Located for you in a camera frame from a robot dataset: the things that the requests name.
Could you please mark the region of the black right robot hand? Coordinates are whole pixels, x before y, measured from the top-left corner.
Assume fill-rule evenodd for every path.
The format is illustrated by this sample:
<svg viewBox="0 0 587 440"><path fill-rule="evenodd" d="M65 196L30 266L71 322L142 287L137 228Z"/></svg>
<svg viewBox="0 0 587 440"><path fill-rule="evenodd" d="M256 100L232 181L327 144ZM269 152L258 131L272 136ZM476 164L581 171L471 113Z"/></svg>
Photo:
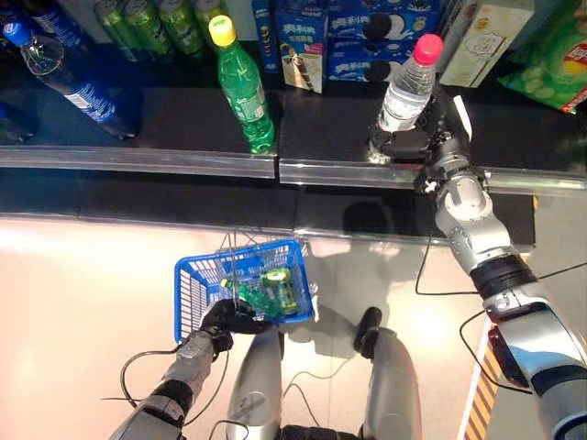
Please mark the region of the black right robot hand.
<svg viewBox="0 0 587 440"><path fill-rule="evenodd" d="M472 124L462 97L437 84L413 127L392 132L379 123L369 127L367 160L378 164L468 160L471 140Z"/></svg>

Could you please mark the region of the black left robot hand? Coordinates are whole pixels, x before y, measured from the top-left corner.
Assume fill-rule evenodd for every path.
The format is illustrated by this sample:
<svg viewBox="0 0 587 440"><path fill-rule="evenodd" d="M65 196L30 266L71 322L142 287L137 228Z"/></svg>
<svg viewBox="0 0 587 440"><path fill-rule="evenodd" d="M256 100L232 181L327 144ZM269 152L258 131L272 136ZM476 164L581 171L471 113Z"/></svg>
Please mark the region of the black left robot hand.
<svg viewBox="0 0 587 440"><path fill-rule="evenodd" d="M219 354L233 347L233 334L259 335L271 328L271 323L255 317L255 311L245 301L219 300L204 315L199 331L210 335L214 352Z"/></svg>

